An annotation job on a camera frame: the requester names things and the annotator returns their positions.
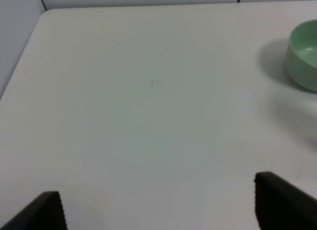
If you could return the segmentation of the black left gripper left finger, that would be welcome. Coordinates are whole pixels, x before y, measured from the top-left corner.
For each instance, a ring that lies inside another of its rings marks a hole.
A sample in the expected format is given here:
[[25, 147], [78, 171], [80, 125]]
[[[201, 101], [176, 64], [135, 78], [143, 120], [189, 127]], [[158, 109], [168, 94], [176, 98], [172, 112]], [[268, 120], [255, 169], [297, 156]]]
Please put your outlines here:
[[2, 230], [67, 230], [64, 208], [58, 191], [41, 193]]

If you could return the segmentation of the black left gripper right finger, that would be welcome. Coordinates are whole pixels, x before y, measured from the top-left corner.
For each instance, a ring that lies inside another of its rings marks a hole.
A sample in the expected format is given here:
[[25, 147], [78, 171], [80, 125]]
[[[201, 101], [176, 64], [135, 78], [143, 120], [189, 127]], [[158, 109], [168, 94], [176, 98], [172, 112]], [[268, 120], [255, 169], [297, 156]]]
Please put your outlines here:
[[255, 215], [262, 230], [315, 230], [317, 200], [272, 172], [259, 172]]

